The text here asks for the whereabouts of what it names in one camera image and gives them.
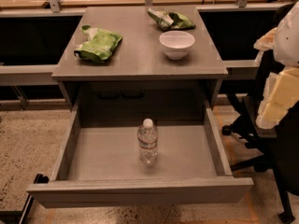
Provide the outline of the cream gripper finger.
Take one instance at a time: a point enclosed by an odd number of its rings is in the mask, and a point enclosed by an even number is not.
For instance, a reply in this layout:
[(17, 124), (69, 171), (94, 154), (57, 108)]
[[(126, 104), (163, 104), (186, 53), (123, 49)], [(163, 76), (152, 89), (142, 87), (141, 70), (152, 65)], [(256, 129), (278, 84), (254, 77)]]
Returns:
[(299, 68), (286, 66), (281, 72), (270, 73), (263, 89), (263, 100), (255, 120), (261, 129), (272, 129), (299, 101)]
[(259, 65), (262, 61), (263, 53), (274, 47), (274, 37), (277, 28), (273, 28), (265, 35), (256, 40), (253, 47), (258, 50), (257, 56), (254, 60), (255, 65)]

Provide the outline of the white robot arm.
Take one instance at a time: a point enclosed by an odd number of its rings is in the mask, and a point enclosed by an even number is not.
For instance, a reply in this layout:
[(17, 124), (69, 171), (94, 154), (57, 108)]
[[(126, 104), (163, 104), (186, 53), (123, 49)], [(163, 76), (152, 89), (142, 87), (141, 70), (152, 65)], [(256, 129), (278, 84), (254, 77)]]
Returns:
[(299, 2), (276, 28), (255, 42), (254, 48), (273, 50), (274, 60), (284, 65), (281, 72), (270, 73), (266, 79), (256, 118), (259, 128), (272, 129), (299, 101)]

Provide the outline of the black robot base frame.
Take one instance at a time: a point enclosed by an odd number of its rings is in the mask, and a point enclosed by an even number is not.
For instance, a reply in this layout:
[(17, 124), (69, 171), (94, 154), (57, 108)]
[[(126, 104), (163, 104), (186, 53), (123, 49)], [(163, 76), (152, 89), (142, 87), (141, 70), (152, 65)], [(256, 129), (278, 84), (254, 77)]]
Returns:
[[(42, 174), (37, 174), (34, 184), (47, 184), (49, 178)], [(26, 219), (34, 203), (34, 198), (28, 194), (21, 211), (0, 211), (0, 224), (27, 224)]]

